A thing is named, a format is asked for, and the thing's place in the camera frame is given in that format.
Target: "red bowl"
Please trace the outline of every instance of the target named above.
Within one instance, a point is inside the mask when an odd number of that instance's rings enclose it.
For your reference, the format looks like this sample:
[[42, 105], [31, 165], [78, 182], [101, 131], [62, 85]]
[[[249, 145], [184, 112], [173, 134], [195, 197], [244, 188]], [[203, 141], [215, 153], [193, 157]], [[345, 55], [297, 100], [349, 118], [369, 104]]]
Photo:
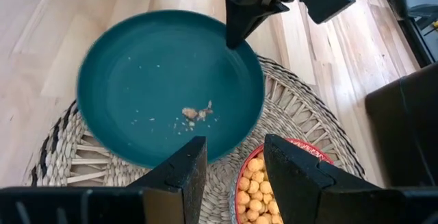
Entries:
[[[305, 151], [309, 152], [310, 154], [316, 156], [320, 160], [324, 160], [330, 164], [333, 164], [332, 159], [330, 159], [325, 153], [320, 151], [317, 147], [314, 147], [313, 145], [309, 144], [308, 142], [298, 140], [295, 138], [286, 138], [289, 142], [293, 143], [294, 145], [300, 147], [301, 149], [304, 149]], [[248, 162], [255, 158], [260, 152], [263, 151], [263, 144], [258, 146], [245, 160], [244, 164], [240, 168], [239, 176], [237, 177], [237, 184], [235, 185], [235, 196], [234, 196], [234, 208], [235, 208], [235, 217], [238, 224], [242, 224], [239, 220], [239, 214], [237, 213], [237, 193], [239, 192], [239, 181], [243, 176], [244, 169], [246, 168], [246, 165]]]

